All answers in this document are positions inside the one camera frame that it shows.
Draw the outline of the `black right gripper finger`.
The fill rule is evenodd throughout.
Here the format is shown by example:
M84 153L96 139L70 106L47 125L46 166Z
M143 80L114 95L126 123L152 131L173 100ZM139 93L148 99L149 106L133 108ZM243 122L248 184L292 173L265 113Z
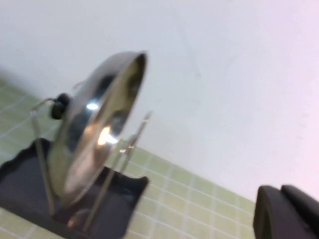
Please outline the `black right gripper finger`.
M257 239L317 239L319 202L292 185L261 186L253 229Z

